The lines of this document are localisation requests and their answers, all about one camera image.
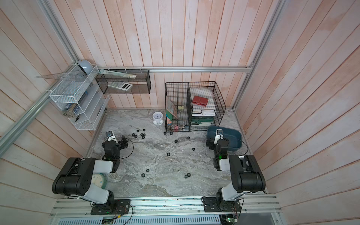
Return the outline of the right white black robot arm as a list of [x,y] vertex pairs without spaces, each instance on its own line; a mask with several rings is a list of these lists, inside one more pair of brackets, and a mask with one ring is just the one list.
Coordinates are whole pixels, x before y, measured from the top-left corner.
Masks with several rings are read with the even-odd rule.
[[202,199],[206,212],[240,210],[241,196],[265,190],[265,178],[253,155],[228,155],[230,142],[225,138],[216,141],[207,139],[206,146],[214,150],[214,168],[231,175],[230,183],[220,188],[215,197]]

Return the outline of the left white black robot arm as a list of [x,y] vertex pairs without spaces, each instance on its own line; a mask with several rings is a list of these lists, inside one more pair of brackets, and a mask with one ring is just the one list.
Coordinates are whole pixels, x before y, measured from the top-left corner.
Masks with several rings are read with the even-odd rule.
[[92,183],[95,174],[117,172],[120,166],[121,150],[128,147],[125,136],[118,141],[116,137],[108,137],[102,143],[104,157],[102,160],[94,157],[70,157],[52,184],[52,192],[58,195],[78,197],[91,203],[92,215],[127,214],[129,201],[122,203],[115,200],[114,193],[102,189]]

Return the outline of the dark teal storage box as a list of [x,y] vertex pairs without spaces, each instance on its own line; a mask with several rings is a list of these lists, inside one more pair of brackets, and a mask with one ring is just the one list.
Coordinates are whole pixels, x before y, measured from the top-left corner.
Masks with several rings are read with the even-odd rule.
[[207,131],[206,140],[214,140],[216,130],[222,129],[224,138],[229,141],[228,151],[229,152],[236,152],[242,147],[242,135],[238,130],[226,128],[226,127],[217,127],[217,126],[210,126]]

